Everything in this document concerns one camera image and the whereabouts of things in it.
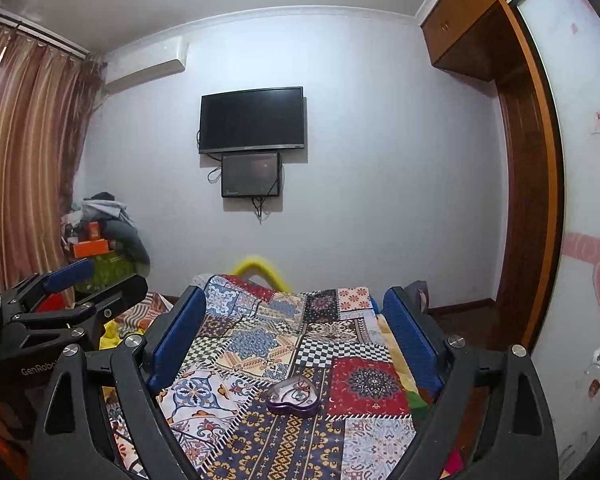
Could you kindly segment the orange box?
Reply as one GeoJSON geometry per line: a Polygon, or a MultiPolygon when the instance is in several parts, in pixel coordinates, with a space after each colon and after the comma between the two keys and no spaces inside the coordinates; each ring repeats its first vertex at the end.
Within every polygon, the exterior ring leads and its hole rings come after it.
{"type": "Polygon", "coordinates": [[[110,252],[108,240],[99,238],[98,240],[84,240],[71,246],[73,257],[77,259],[90,258],[105,255],[110,252]]]}

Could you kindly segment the green bag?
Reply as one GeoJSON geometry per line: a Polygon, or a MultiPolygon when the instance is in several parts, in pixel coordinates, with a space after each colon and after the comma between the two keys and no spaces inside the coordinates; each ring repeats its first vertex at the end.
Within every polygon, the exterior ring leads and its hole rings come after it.
{"type": "Polygon", "coordinates": [[[108,252],[88,258],[94,264],[90,278],[74,286],[81,294],[94,294],[135,273],[135,264],[123,252],[108,252]]]}

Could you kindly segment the yellow cloth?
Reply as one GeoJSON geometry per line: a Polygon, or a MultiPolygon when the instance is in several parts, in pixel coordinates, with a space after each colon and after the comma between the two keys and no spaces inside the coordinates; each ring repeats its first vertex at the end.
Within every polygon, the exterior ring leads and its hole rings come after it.
{"type": "Polygon", "coordinates": [[[143,335],[146,332],[146,325],[112,320],[104,325],[104,329],[105,333],[99,339],[99,350],[116,348],[126,336],[143,335]]]}

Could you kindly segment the pile of clothes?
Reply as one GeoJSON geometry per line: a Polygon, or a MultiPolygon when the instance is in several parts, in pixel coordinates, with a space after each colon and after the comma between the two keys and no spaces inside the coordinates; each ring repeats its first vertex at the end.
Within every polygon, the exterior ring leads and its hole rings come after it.
{"type": "Polygon", "coordinates": [[[123,252],[136,266],[150,267],[148,251],[125,203],[108,192],[81,200],[60,222],[61,246],[70,258],[76,259],[73,244],[99,238],[108,240],[110,252],[123,252]]]}

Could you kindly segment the white door with stickers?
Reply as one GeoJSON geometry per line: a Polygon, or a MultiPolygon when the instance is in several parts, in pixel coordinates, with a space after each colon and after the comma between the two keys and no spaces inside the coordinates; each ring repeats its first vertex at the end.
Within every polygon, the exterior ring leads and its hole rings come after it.
{"type": "Polygon", "coordinates": [[[508,0],[538,52],[562,144],[562,241],[531,352],[553,421],[558,476],[600,441],[600,14],[590,0],[508,0]]]}

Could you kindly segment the yellow round object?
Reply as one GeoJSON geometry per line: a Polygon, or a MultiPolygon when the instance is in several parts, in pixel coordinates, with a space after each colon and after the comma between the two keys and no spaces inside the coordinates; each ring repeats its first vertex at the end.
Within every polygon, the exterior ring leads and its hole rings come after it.
{"type": "Polygon", "coordinates": [[[291,292],[291,288],[268,260],[257,255],[251,255],[243,258],[237,263],[237,266],[230,271],[230,274],[245,278],[249,275],[259,275],[272,289],[278,292],[291,292]]]}

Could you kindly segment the colourful patchwork bedspread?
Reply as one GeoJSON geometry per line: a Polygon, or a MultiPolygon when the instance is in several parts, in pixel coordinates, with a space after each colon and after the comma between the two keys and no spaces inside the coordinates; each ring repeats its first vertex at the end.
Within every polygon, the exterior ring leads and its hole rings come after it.
{"type": "Polygon", "coordinates": [[[201,275],[206,312],[157,403],[205,479],[385,479],[427,413],[364,287],[201,275]]]}

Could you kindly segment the striped red curtain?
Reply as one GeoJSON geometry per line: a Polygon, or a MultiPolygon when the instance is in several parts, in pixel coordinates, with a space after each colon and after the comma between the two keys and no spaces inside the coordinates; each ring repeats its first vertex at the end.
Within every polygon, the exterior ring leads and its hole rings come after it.
{"type": "Polygon", "coordinates": [[[103,68],[0,24],[0,289],[67,262],[61,218],[103,68]]]}

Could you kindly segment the dark bag beside bed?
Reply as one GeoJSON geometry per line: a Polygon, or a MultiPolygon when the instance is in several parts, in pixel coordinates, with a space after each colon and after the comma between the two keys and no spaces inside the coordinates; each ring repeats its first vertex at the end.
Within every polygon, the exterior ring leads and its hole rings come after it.
{"type": "Polygon", "coordinates": [[[419,312],[427,313],[430,305],[428,284],[426,281],[414,281],[405,288],[406,296],[411,305],[419,312]]]}

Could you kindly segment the purple heart-shaped tin box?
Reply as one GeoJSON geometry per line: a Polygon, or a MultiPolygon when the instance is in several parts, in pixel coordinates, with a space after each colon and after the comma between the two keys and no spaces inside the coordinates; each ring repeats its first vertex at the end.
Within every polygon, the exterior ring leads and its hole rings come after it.
{"type": "Polygon", "coordinates": [[[321,398],[309,379],[297,375],[272,385],[265,396],[265,404],[275,415],[309,418],[320,411],[321,398]]]}

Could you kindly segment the white air conditioner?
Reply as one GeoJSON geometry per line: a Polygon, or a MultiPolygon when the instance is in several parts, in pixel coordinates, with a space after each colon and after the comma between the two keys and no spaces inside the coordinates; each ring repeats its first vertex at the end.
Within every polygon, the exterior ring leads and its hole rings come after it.
{"type": "Polygon", "coordinates": [[[173,37],[116,55],[107,62],[105,91],[115,94],[186,70],[187,44],[173,37]]]}

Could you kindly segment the wooden wardrobe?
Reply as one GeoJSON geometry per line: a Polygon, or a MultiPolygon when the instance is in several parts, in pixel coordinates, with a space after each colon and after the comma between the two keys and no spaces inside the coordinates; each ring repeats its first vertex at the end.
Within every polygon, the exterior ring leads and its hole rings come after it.
{"type": "Polygon", "coordinates": [[[504,257],[490,344],[532,349],[555,283],[564,170],[555,105],[540,56],[507,0],[432,0],[422,14],[431,64],[492,82],[507,169],[504,257]]]}

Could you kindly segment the small black wall monitor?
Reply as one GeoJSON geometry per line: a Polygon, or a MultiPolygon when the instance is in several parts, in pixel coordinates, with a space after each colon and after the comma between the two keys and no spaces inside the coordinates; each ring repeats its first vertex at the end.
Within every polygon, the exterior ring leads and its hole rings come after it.
{"type": "Polygon", "coordinates": [[[279,196],[278,153],[227,154],[222,157],[221,196],[223,198],[260,198],[279,196]]]}

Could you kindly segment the black wall television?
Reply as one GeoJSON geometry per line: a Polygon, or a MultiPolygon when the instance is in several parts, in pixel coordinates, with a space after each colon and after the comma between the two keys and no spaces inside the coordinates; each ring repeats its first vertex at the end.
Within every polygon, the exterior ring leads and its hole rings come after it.
{"type": "Polygon", "coordinates": [[[295,150],[304,148],[304,144],[302,87],[240,90],[201,97],[201,154],[295,150]]]}

